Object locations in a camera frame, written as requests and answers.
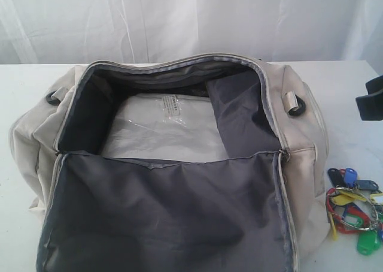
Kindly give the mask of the clear plastic packed white filling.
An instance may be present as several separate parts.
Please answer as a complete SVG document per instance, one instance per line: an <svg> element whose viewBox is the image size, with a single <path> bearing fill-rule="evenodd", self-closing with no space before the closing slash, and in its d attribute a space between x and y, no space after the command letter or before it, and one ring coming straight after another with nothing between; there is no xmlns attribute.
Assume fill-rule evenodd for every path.
<svg viewBox="0 0 383 272"><path fill-rule="evenodd" d="M228 158L209 98L153 93L122 103L101 154L184 162Z"/></svg>

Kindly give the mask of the colourful key tag bunch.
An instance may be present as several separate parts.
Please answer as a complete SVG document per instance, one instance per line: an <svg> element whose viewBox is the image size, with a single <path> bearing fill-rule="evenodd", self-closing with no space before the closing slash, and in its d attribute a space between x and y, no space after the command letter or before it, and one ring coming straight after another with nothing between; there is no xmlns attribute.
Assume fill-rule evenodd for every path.
<svg viewBox="0 0 383 272"><path fill-rule="evenodd" d="M373 254L382 247L382 191L378 184L360 179L352 168L330 168L327 175L332 184L325 200L331 238L355 234L357 252Z"/></svg>

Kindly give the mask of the cream fabric duffel bag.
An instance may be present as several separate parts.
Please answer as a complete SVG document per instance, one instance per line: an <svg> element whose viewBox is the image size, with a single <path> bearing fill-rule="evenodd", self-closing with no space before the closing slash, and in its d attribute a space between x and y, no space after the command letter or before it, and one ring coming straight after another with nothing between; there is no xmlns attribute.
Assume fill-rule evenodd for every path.
<svg viewBox="0 0 383 272"><path fill-rule="evenodd" d="M121 113L158 96L214 113L199 161L144 156ZM10 130L42 219L37 271L298 271L326 238L326 126L288 65L210 53L149 67L97 61L56 80Z"/></svg>

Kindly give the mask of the white backdrop curtain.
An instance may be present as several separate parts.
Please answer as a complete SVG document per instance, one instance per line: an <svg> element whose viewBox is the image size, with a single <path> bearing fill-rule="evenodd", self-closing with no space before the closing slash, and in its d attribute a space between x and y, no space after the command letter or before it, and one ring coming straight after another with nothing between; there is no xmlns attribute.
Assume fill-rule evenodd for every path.
<svg viewBox="0 0 383 272"><path fill-rule="evenodd" d="M382 62L382 0L1 0L1 62Z"/></svg>

